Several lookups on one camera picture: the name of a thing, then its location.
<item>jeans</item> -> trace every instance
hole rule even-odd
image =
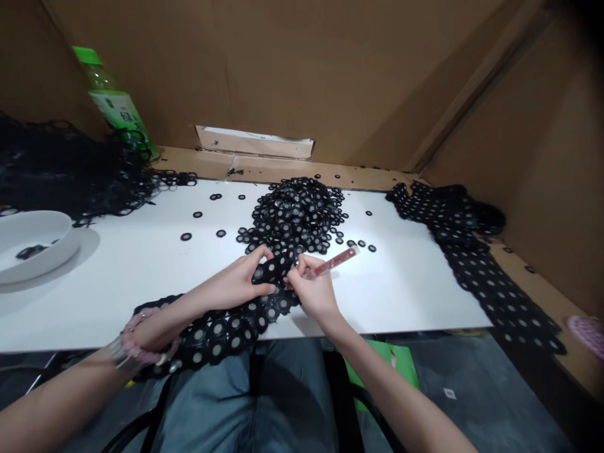
[[[266,345],[258,396],[250,395],[249,352],[178,376],[153,451],[337,451],[319,340]]]

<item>green tea bottle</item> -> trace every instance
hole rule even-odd
[[[150,154],[150,160],[157,159],[159,157],[157,147],[149,139],[147,129],[140,119],[130,95],[120,89],[113,76],[105,70],[101,59],[93,49],[78,46],[73,46],[73,48],[86,71],[91,88],[88,93],[105,119],[118,130],[139,132],[141,137],[138,139],[133,139],[128,133],[121,134],[121,138],[128,147],[147,151]]]

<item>hand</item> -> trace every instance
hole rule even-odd
[[[274,258],[266,245],[261,245],[249,255],[238,258],[182,298],[193,300],[200,316],[208,310],[228,310],[258,296],[274,293],[276,287],[273,284],[252,283],[252,276],[262,257]]]
[[[298,267],[291,269],[284,279],[294,288],[304,311],[320,325],[328,319],[342,316],[333,293],[332,276],[325,274],[312,281],[305,280],[301,276],[304,275],[307,268],[314,269],[324,262],[319,258],[300,255]]]

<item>green bottle cap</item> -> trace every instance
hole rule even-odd
[[[103,65],[103,62],[96,54],[94,49],[78,46],[72,47],[74,49],[75,54],[77,55],[78,60],[80,60],[82,63]]]

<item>pink beaded bracelet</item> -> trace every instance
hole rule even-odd
[[[142,309],[132,317],[132,319],[126,324],[126,327],[124,327],[124,330],[122,330],[120,333],[122,349],[128,357],[131,357],[140,364],[155,364],[157,366],[163,365],[166,361],[169,361],[174,356],[179,344],[181,343],[181,338],[177,336],[172,341],[170,349],[167,352],[164,352],[163,354],[146,351],[137,344],[136,340],[134,339],[135,327],[141,322],[143,322],[145,319],[159,312],[160,309],[157,307]]]

